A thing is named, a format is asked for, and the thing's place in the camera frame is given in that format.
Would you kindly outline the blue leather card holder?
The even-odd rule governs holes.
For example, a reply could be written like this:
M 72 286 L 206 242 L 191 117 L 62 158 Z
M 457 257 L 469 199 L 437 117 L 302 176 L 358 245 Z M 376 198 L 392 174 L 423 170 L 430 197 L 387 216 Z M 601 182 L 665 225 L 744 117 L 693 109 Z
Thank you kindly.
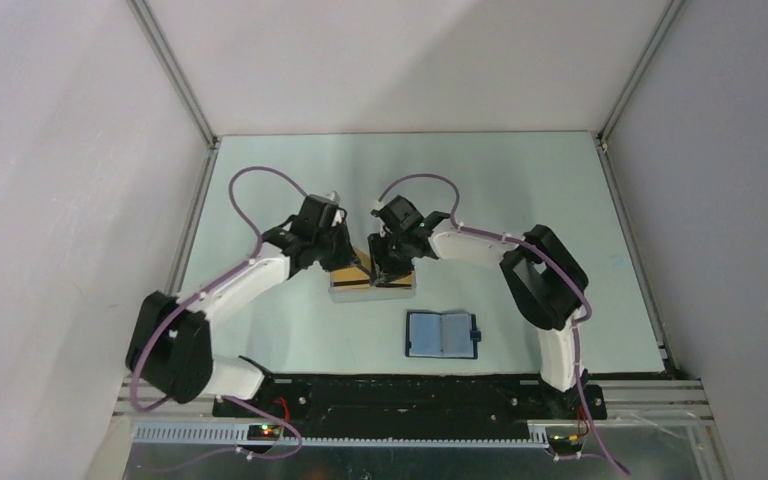
M 408 358 L 476 360 L 481 340 L 477 317 L 472 313 L 406 312 L 404 354 Z

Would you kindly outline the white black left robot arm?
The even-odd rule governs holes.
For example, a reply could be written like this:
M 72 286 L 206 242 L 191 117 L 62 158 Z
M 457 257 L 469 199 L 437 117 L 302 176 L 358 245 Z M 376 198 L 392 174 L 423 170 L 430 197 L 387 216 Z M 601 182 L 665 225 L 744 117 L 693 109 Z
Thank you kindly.
M 267 230 L 248 259 L 182 299 L 155 291 L 141 304 L 125 364 L 179 404 L 198 396 L 236 397 L 252 416 L 276 403 L 264 368 L 242 357 L 214 354 L 211 333 L 249 303 L 299 272 L 319 265 L 332 272 L 358 264 L 346 212 L 335 192 L 308 195 L 297 214 Z

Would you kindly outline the clear plastic tray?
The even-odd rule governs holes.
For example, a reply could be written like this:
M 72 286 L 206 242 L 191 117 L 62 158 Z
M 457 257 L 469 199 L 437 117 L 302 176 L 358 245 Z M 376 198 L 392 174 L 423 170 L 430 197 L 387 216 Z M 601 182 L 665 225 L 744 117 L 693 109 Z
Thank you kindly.
M 416 279 L 414 288 L 410 290 L 376 288 L 371 284 L 368 289 L 335 291 L 331 288 L 331 281 L 329 286 L 330 297 L 335 303 L 405 299 L 413 297 L 415 291 Z

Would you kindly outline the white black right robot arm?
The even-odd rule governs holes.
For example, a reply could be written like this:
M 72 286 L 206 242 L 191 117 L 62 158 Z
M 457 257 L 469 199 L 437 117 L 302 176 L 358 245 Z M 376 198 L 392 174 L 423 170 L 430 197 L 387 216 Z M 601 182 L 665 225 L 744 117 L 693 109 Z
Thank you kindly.
M 456 260 L 500 272 L 519 313 L 538 333 L 545 411 L 566 418 L 582 403 L 585 368 L 579 327 L 593 308 L 587 274 L 552 229 L 538 224 L 522 235 L 470 227 L 451 214 L 422 214 L 397 196 L 371 212 L 380 223 L 369 235 L 371 281 L 411 274 L 418 259 Z

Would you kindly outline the gold card with black stripe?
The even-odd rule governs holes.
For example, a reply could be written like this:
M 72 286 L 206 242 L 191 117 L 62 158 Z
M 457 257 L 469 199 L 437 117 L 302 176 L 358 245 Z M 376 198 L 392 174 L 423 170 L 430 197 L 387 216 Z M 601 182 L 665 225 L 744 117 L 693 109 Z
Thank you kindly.
M 415 271 L 413 268 L 386 270 L 376 268 L 371 277 L 371 284 L 376 288 L 413 289 Z

